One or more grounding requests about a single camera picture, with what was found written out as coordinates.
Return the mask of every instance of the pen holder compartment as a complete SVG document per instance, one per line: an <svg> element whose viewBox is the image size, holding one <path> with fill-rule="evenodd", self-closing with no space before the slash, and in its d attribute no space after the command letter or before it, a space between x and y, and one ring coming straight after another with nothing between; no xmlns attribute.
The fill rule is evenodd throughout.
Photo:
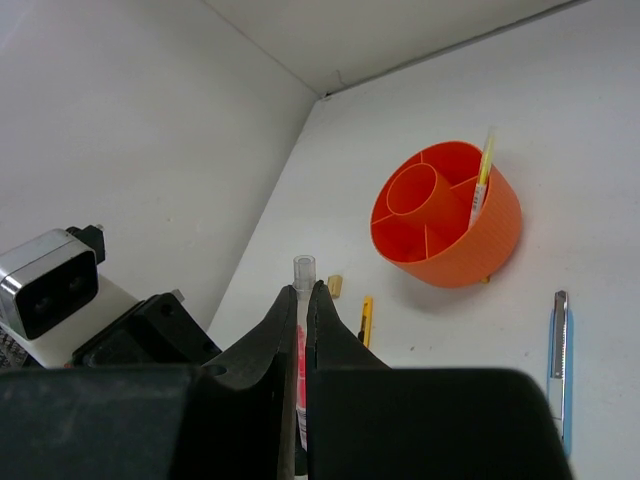
<svg viewBox="0 0 640 480"><path fill-rule="evenodd" d="M462 287L494 273L522 229L520 203L496 167L478 219L468 228L482 151L464 142L428 147L389 178L371 215L386 260L438 287Z"/></svg>

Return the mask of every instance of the yellow pen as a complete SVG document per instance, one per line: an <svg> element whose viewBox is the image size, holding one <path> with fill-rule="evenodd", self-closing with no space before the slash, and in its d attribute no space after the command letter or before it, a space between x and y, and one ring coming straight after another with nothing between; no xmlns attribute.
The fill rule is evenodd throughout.
<svg viewBox="0 0 640 480"><path fill-rule="evenodd" d="M360 324L360 331L358 332L358 340L360 340L365 347L369 348L371 343L371 324L373 322L373 297L364 297L364 304L362 305L362 323Z"/></svg>
<svg viewBox="0 0 640 480"><path fill-rule="evenodd" d="M487 183L489 181L489 173L491 172L491 161L493 159L493 143L495 140L496 127L489 128L487 141L484 143L482 151L482 160L480 161L480 171L478 172L478 181L476 182L476 190L473 193L473 203L471 204L471 215L469 216L469 228L476 223L484 197L487 194Z"/></svg>

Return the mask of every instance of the camera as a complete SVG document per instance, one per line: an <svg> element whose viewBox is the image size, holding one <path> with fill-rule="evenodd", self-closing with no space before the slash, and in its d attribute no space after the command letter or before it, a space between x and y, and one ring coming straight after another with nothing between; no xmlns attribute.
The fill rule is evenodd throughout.
<svg viewBox="0 0 640 480"><path fill-rule="evenodd" d="M0 322L37 339L91 302L104 237L95 226L50 230L0 255Z"/></svg>

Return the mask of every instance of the test tube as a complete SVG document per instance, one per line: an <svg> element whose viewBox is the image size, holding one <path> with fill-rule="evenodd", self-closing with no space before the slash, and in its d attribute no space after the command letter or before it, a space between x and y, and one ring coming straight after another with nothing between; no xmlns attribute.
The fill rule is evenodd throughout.
<svg viewBox="0 0 640 480"><path fill-rule="evenodd" d="M307 343L307 312L311 291L316 283L316 259L311 255L300 255L293 259L293 288L298 297L298 382L296 413L300 426L300 442L307 449L307 395L305 346Z"/></svg>

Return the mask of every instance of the white wall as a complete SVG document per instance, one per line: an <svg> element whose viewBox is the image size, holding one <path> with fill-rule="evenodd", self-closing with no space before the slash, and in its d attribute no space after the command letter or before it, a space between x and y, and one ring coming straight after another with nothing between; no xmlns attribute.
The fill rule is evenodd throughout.
<svg viewBox="0 0 640 480"><path fill-rule="evenodd" d="M314 100L197 0L3 0L0 252L101 223L102 273L206 325Z"/></svg>
<svg viewBox="0 0 640 480"><path fill-rule="evenodd" d="M204 0L318 93L567 0Z"/></svg>

